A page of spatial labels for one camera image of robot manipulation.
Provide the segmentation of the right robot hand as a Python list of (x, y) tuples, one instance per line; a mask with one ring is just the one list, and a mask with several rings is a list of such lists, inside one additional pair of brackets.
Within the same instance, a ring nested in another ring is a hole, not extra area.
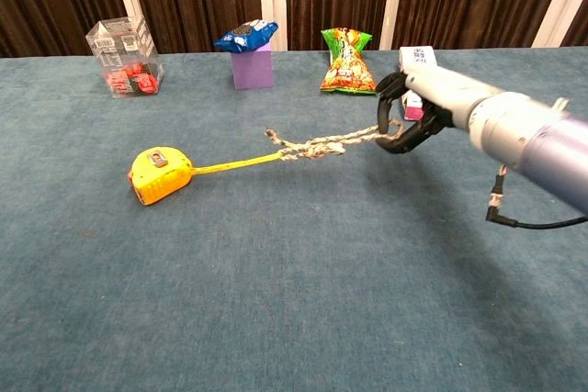
[(391, 106), (409, 91), (422, 98), (424, 115), (399, 138), (377, 140), (382, 149), (392, 154), (409, 152), (444, 128), (468, 131), (474, 107), (502, 92), (495, 86), (440, 66), (405, 67), (388, 74), (376, 86), (379, 134), (388, 134)]

